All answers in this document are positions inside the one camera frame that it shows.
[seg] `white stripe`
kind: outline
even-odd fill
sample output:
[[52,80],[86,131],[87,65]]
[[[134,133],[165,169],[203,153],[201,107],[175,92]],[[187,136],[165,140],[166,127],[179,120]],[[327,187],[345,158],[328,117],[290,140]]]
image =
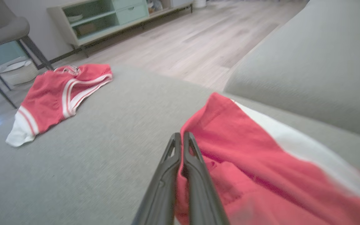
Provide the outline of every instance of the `white stripe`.
[[65,87],[64,87],[64,90],[63,90],[63,95],[62,95],[62,108],[63,108],[63,116],[65,118],[69,118],[71,116],[74,116],[76,114],[76,112],[74,111],[74,108],[73,106],[71,106],[72,102],[74,101],[74,98],[76,98],[76,96],[73,98],[73,100],[70,100],[71,99],[71,93],[72,93],[72,89],[73,87],[76,85],[76,84],[94,84],[94,83],[99,83],[101,81],[103,81],[105,78],[110,78],[109,81],[112,80],[112,74],[105,74],[105,75],[102,75],[92,81],[78,81],[76,79],[70,79]]
[[314,163],[339,185],[360,197],[360,172],[323,144],[264,114],[235,102],[288,154]]
[[77,94],[73,99],[72,101],[70,101],[70,109],[72,111],[73,114],[76,114],[76,109],[77,107],[80,105],[80,103],[88,96],[90,96],[91,94],[93,94],[94,92],[96,92],[98,89],[100,89],[100,87],[106,85],[107,83],[111,82],[112,80],[107,80],[107,81],[104,81],[96,86],[93,86],[91,88],[88,88],[82,92],[80,92],[79,94]]
[[72,83],[74,83],[75,81],[77,81],[76,79],[70,79],[65,87],[63,88],[63,92],[62,92],[62,113],[63,116],[65,118],[69,118],[71,115],[69,114],[68,108],[67,108],[67,102],[68,102],[68,89],[69,89],[69,85],[71,85]]
[[[76,109],[74,108],[74,105],[81,99],[81,98],[85,98],[87,96],[90,96],[91,94],[93,94],[95,91],[97,91],[100,87],[104,86],[105,84],[109,83],[112,81],[112,74],[105,74],[105,75],[102,75],[101,77],[98,77],[97,79],[95,79],[94,81],[92,81],[92,83],[98,83],[100,82],[99,80],[104,80],[106,79],[107,77],[109,78],[107,81],[104,81],[103,83],[99,83],[95,86],[92,86],[90,88],[87,88],[86,90],[78,93],[75,97],[73,97],[73,99],[70,101],[70,110],[73,112],[73,113],[76,113]],[[86,82],[89,82],[89,81],[79,81],[78,83],[79,84],[86,84]],[[95,91],[93,91],[92,93],[90,94],[87,94],[89,91],[91,91],[93,88],[99,86],[98,88],[95,89]]]
[[33,128],[33,131],[34,131],[34,135],[39,134],[40,131],[38,129],[38,125],[37,125],[36,120],[34,119],[33,115],[31,115],[31,113],[23,106],[19,107],[19,111],[21,111],[29,120],[30,126]]

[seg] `couch cushion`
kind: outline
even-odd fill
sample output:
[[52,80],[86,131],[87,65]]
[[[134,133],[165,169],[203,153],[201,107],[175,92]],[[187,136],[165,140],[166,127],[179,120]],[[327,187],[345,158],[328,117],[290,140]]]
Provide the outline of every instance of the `couch cushion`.
[[[131,224],[170,136],[213,92],[113,67],[103,86],[34,142],[10,147],[0,126],[0,224]],[[360,169],[360,136],[228,95],[330,147]]]
[[225,91],[360,134],[360,1],[311,0]]

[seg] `gray chair seat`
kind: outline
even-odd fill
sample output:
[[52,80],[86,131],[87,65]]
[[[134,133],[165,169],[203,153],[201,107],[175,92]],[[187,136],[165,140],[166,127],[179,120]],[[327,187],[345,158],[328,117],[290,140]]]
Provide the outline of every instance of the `gray chair seat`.
[[30,25],[24,17],[16,17],[10,23],[0,28],[0,45],[12,40],[19,40],[30,32]]

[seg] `wooden floor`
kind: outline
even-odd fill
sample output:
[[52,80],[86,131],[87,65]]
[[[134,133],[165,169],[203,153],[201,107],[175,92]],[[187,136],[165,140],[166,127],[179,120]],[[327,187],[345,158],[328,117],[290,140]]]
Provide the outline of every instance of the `wooden floor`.
[[[90,47],[89,58],[80,52],[54,67],[127,64],[221,91],[237,63],[305,5],[305,0],[211,0],[204,9],[159,18],[145,30],[136,28]],[[7,94],[20,105],[31,85]],[[15,112],[0,96],[0,124]]]

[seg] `white wall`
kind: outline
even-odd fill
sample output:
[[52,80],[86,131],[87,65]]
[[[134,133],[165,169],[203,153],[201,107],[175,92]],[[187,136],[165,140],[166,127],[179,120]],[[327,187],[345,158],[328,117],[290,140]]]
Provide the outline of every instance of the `white wall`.
[[30,23],[31,39],[48,60],[72,50],[61,37],[47,8],[72,2],[73,0],[5,0],[8,7],[19,17]]

